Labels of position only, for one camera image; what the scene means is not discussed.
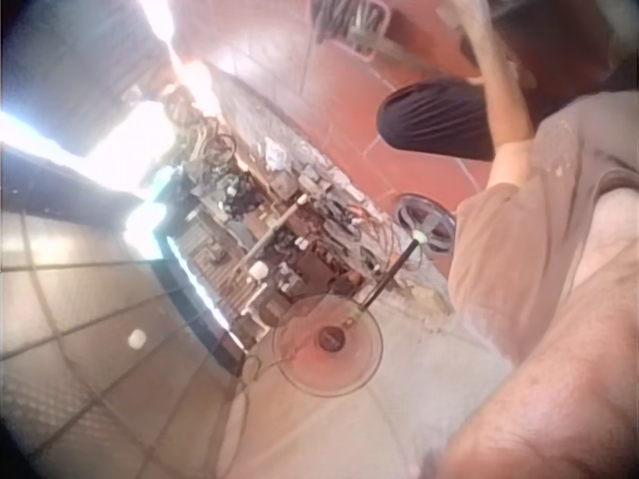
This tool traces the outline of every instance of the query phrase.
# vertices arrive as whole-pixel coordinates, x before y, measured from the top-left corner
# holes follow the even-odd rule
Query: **fan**
[[[383,351],[381,331],[368,311],[413,251],[426,243],[413,240],[362,304],[333,294],[295,303],[273,334],[273,352],[285,379],[299,390],[321,397],[350,394],[374,376]]]

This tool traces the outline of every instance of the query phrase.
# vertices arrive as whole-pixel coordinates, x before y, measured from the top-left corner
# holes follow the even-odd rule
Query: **leg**
[[[526,103],[537,126],[567,102],[532,92]],[[453,78],[392,94],[379,108],[377,129],[399,150],[482,161],[494,157],[483,90]]]

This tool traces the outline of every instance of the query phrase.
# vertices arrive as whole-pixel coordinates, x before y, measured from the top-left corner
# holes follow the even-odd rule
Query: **black shaft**
[[[373,301],[377,299],[377,297],[381,294],[384,288],[390,283],[390,281],[394,278],[397,272],[401,269],[402,266],[408,261],[410,255],[413,251],[415,251],[419,247],[419,241],[414,239],[410,242],[410,244],[403,251],[401,256],[397,259],[397,261],[390,267],[390,269],[383,275],[381,280],[375,285],[372,289],[366,300],[359,305],[359,310],[366,311]]]

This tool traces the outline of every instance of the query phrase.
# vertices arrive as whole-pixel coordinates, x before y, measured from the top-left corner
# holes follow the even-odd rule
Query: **concrete floor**
[[[385,292],[373,305],[384,356],[372,381],[348,396],[325,399],[293,388],[274,367],[236,398],[218,463],[230,479],[388,479],[420,476],[424,462],[503,380],[508,364],[470,339],[455,318],[405,314]],[[443,332],[430,332],[434,323]],[[259,344],[273,361],[269,338]]]

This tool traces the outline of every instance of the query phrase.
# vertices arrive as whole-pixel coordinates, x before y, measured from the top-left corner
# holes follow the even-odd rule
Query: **brown t-shirt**
[[[638,93],[580,99],[542,123],[531,180],[520,188],[494,186],[457,210],[452,302],[514,362],[530,354],[560,307],[576,307],[572,280],[598,198],[618,188],[639,190],[637,138]],[[632,251],[624,257],[631,260]],[[634,274],[618,268],[615,289],[633,293],[634,264]],[[592,300],[610,297],[604,286]]]

